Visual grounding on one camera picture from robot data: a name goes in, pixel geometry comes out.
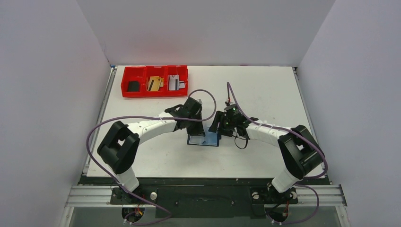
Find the navy blue card holder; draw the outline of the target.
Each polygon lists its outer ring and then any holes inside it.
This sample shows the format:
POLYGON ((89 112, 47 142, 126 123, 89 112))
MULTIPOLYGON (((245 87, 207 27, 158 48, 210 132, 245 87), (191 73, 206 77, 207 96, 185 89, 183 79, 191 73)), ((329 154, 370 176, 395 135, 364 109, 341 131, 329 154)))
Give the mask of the navy blue card holder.
POLYGON ((219 133, 206 131, 205 136, 188 135, 187 145, 218 147, 220 140, 221 135, 219 133))

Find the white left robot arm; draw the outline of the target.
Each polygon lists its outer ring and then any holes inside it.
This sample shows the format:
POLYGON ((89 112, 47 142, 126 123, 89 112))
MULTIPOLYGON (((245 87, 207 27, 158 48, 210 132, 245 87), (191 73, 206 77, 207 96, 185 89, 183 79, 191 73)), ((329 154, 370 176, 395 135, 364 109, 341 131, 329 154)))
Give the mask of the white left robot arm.
POLYGON ((202 103, 191 97, 184 104, 165 109, 153 120, 131 124, 116 121, 112 124, 97 153, 113 171, 124 188, 123 198, 128 203, 140 200, 141 190, 132 165, 140 144, 164 133, 186 129, 190 135, 204 136, 201 120, 202 103))

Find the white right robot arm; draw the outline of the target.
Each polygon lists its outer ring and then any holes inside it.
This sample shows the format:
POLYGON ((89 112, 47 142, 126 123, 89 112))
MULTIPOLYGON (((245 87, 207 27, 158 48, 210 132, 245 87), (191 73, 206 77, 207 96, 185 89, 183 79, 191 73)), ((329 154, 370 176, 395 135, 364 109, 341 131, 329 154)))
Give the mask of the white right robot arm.
POLYGON ((236 104, 217 111, 209 131, 262 141, 280 149, 284 170, 273 178, 266 190, 267 197, 273 202, 283 199, 287 190, 323 163, 324 154, 305 126, 285 128, 269 125, 245 116, 236 104))

